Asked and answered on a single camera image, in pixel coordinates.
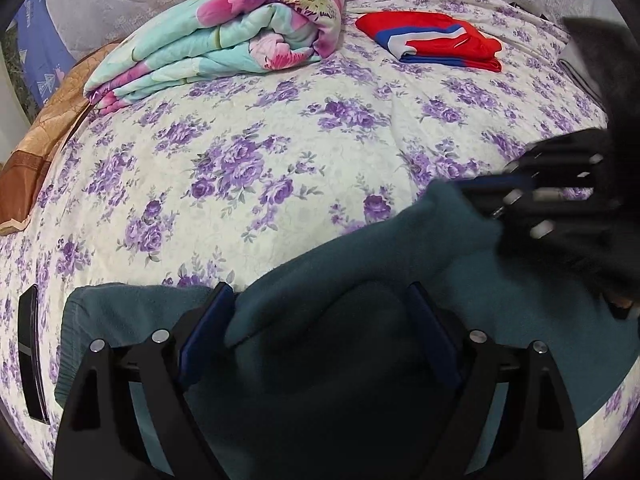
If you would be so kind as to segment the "person's right hand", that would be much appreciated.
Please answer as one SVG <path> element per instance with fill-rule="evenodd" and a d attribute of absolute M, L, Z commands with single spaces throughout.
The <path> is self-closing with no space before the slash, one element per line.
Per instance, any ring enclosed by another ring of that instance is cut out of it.
<path fill-rule="evenodd" d="M 620 321 L 638 321 L 639 301 L 624 297 L 617 292 L 606 290 L 603 299 L 610 310 L 612 317 Z"/>

